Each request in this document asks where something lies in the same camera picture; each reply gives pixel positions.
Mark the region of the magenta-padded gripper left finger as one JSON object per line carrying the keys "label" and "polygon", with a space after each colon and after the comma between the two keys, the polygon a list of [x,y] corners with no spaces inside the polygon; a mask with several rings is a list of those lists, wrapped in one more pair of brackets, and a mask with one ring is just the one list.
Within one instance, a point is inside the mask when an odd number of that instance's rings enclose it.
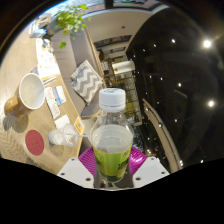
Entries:
{"label": "magenta-padded gripper left finger", "polygon": [[94,151],[89,148],[78,158],[71,157],[58,172],[58,176],[78,186],[93,188],[96,171]]}

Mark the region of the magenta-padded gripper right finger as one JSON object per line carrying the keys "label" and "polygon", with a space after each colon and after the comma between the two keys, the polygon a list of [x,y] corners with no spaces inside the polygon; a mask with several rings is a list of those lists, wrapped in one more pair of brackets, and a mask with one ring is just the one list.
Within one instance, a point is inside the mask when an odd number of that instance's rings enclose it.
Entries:
{"label": "magenta-padded gripper right finger", "polygon": [[129,156],[129,172],[133,187],[140,188],[169,175],[159,159],[147,157],[133,147]]}

